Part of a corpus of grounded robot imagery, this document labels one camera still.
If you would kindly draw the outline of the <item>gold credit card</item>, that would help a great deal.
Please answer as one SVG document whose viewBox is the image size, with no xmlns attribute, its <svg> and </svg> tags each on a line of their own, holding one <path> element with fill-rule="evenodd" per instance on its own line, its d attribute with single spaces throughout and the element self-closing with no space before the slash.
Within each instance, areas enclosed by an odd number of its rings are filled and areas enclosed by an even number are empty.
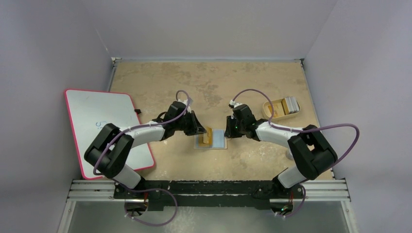
<svg viewBox="0 0 412 233">
<path fill-rule="evenodd" d="M 203 143 L 211 145 L 213 143 L 213 129 L 211 127 L 205 127 L 206 132 L 203 134 Z"/>
<path fill-rule="evenodd" d="M 197 146 L 200 148 L 210 148 L 213 144 L 213 137 L 207 134 L 202 134 L 198 136 Z"/>
</svg>

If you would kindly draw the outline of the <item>beige leather card holder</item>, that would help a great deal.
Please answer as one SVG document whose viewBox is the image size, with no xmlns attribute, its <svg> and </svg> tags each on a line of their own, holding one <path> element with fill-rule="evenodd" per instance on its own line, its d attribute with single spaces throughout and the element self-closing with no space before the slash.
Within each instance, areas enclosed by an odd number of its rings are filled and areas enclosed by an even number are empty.
<svg viewBox="0 0 412 233">
<path fill-rule="evenodd" d="M 210 148 L 200 148 L 200 147 L 197 146 L 197 139 L 198 139 L 199 135 L 194 136 L 194 149 L 196 149 L 196 150 L 224 150 L 224 149 L 227 149 L 227 139 L 224 136 L 224 130 L 223 129 L 213 129 L 213 144 Z"/>
</svg>

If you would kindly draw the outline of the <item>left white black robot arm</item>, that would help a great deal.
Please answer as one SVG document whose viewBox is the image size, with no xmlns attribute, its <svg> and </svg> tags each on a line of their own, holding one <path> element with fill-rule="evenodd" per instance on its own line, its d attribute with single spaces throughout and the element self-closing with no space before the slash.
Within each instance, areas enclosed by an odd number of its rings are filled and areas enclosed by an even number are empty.
<svg viewBox="0 0 412 233">
<path fill-rule="evenodd" d="M 163 141 L 182 131 L 187 136 L 207 132 L 193 110 L 182 101 L 174 101 L 167 111 L 146 124 L 124 130 L 112 123 L 104 125 L 84 153 L 84 159 L 107 178 L 115 178 L 124 169 L 132 148 L 150 142 Z"/>
</svg>

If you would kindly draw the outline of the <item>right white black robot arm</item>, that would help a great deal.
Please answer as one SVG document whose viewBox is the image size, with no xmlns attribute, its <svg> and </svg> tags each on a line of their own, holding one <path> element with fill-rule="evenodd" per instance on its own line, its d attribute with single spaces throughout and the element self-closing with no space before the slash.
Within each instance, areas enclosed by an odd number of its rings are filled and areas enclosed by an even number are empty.
<svg viewBox="0 0 412 233">
<path fill-rule="evenodd" d="M 231 101 L 232 115 L 226 118 L 226 138 L 246 136 L 259 142 L 270 142 L 289 150 L 295 162 L 274 178 L 273 192 L 283 198 L 292 187 L 305 180 L 314 180 L 337 162 L 335 150 L 314 125 L 291 128 L 257 120 L 248 105 Z"/>
</svg>

